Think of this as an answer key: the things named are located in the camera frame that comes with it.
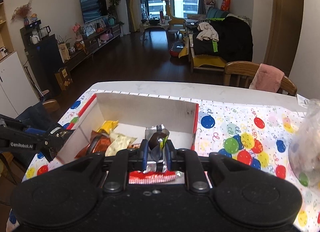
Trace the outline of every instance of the white cabinet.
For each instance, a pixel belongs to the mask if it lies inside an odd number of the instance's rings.
[[[12,118],[15,118],[18,116],[17,112],[14,110],[12,104],[8,100],[1,86],[0,86],[0,114],[9,116]]]
[[[17,52],[12,53],[0,62],[0,86],[17,115],[21,114],[29,106],[39,102],[23,70]],[[2,103],[0,105],[0,113],[10,116],[5,107],[2,106]]]

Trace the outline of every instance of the clear plastic container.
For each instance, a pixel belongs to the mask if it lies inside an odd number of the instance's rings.
[[[309,101],[307,114],[289,146],[289,162],[302,185],[320,182],[320,100]]]

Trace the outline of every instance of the tv cabinet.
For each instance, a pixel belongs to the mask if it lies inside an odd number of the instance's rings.
[[[106,43],[99,46],[98,37],[101,34],[106,33],[111,30],[111,34],[113,35],[112,39],[109,39]],[[77,65],[79,65],[85,59],[92,57],[95,52],[104,47],[110,41],[113,41],[116,37],[120,36],[121,29],[119,24],[114,24],[112,26],[107,26],[103,29],[102,32],[93,33],[86,40],[84,40],[85,47],[88,50],[88,54],[86,54],[83,50],[76,51],[73,55],[70,56],[69,60],[64,62],[64,65],[68,67],[69,71],[73,70]]]

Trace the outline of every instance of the wooden door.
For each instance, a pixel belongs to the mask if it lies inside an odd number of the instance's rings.
[[[0,77],[0,85],[18,114],[39,102],[17,52],[0,63]]]
[[[1,86],[0,86],[0,114],[3,114],[8,117],[12,117],[12,118],[15,118],[18,116],[17,112],[14,110],[12,104],[10,104],[10,101],[5,95]]]
[[[273,0],[272,20],[264,63],[289,76],[300,39],[304,0]]]

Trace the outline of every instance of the wooden floor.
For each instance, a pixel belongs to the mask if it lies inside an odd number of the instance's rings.
[[[152,31],[144,46],[136,32],[118,37],[71,71],[73,84],[55,97],[61,106],[61,117],[67,109],[97,82],[106,81],[168,81],[222,85],[223,73],[195,70],[190,73],[188,59],[171,57],[175,42],[167,42],[165,31]]]

